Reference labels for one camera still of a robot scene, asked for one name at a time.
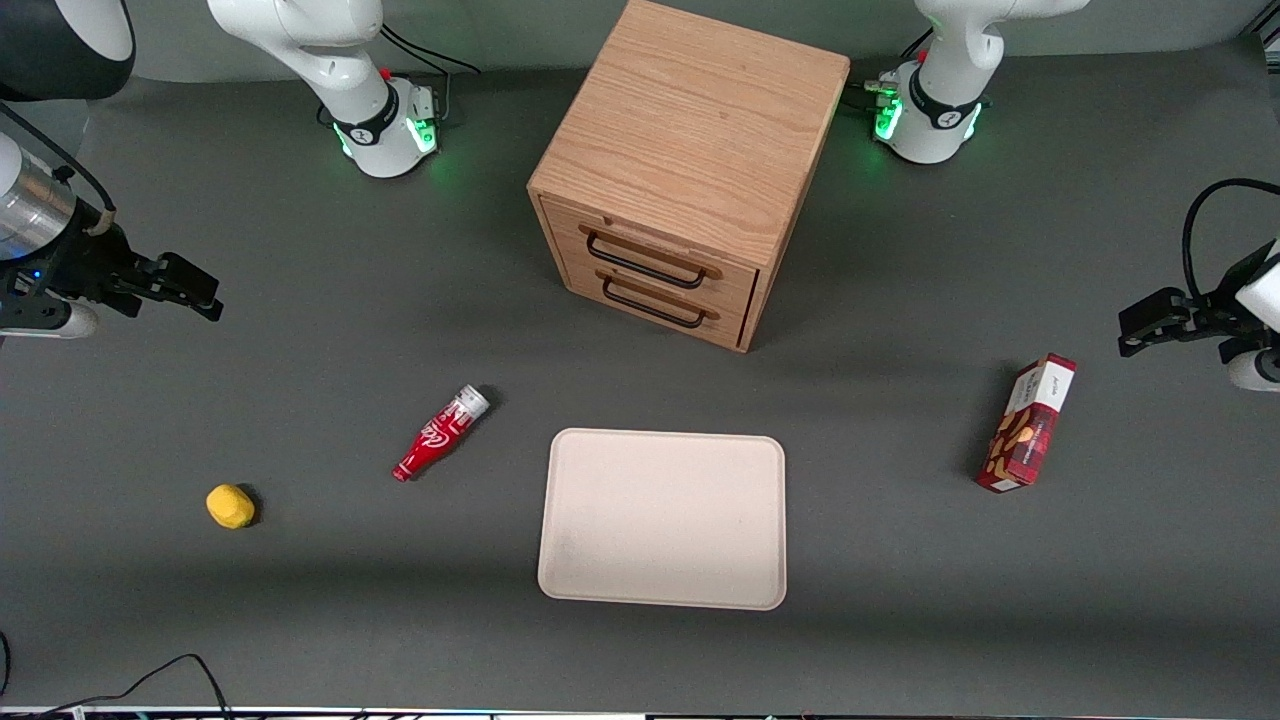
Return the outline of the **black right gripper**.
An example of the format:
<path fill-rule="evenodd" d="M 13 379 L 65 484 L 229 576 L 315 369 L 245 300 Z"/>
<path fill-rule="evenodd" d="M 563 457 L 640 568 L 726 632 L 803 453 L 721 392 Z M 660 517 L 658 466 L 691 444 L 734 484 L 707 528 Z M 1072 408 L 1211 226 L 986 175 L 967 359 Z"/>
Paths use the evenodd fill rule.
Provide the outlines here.
<path fill-rule="evenodd" d="M 134 288 L 119 279 L 136 270 Z M 143 301 L 175 304 L 210 322 L 221 318 L 219 281 L 175 252 L 155 259 L 133 252 L 114 225 L 91 236 L 69 229 L 45 249 L 3 261 L 4 331 L 95 331 L 93 304 L 137 316 Z"/>

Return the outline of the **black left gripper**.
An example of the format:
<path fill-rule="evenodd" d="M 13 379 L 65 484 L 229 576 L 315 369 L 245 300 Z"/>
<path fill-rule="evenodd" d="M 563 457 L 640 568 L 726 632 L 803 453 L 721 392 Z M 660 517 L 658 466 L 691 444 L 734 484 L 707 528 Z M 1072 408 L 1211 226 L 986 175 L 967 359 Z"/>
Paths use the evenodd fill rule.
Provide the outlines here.
<path fill-rule="evenodd" d="M 1206 324 L 1235 337 L 1276 332 L 1276 242 L 1270 240 L 1228 268 L 1217 288 L 1203 292 L 1196 281 L 1190 246 L 1183 247 L 1187 288 Z M 1133 357 L 1144 348 L 1187 342 L 1190 309 L 1179 288 L 1161 288 L 1117 315 L 1117 351 Z"/>

